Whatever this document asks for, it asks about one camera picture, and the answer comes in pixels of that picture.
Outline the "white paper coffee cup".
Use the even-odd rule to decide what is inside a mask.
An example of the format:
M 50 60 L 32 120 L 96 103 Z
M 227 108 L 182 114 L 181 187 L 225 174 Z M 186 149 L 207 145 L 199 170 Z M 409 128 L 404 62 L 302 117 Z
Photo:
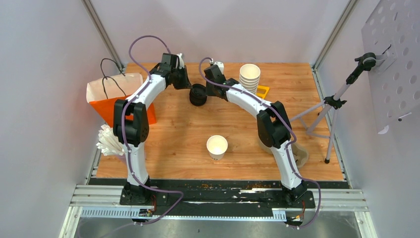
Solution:
M 221 135 L 213 135 L 207 140 L 206 148 L 213 160 L 220 160 L 227 151 L 228 142 Z

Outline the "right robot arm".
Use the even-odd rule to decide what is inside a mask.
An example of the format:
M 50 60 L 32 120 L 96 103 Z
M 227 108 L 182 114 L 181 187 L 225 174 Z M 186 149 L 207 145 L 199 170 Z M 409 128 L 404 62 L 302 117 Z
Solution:
M 292 153 L 291 124 L 283 104 L 267 102 L 235 79 L 226 79 L 216 64 L 207 67 L 202 76 L 209 96 L 236 104 L 256 119 L 259 140 L 271 151 L 280 171 L 284 203 L 289 207 L 301 203 L 307 186 Z

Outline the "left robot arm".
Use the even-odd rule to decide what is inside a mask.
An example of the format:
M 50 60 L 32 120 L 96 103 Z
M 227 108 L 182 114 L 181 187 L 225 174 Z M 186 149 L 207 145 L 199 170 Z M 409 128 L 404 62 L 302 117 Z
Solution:
M 175 89 L 192 87 L 184 63 L 158 63 L 138 90 L 126 100 L 115 101 L 113 134 L 124 146 L 128 170 L 121 204 L 145 205 L 152 198 L 145 163 L 145 141 L 150 131 L 147 109 L 169 85 Z

